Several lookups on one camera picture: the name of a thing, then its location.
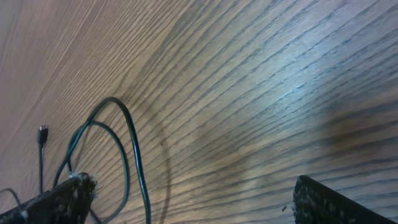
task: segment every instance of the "brown wood tabletop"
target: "brown wood tabletop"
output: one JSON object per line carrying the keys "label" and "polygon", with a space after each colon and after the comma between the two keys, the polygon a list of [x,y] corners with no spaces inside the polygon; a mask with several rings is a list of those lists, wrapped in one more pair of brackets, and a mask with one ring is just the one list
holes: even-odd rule
{"label": "brown wood tabletop", "polygon": [[[50,189],[74,130],[116,96],[153,223],[292,223],[282,208],[302,174],[397,222],[397,62],[396,0],[1,0],[0,188],[38,194],[46,124]],[[144,223],[122,113],[97,120],[130,162],[112,223]],[[93,127],[72,164],[98,179],[104,219],[123,196],[118,149]],[[15,205],[0,195],[0,212]]]}

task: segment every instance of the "black plug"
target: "black plug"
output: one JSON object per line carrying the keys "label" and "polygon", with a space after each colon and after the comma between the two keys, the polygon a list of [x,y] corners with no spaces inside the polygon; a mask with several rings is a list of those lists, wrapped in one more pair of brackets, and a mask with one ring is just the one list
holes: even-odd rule
{"label": "black plug", "polygon": [[37,131],[37,143],[41,146],[47,142],[47,137],[49,136],[49,129],[46,125],[41,125],[39,130]]}

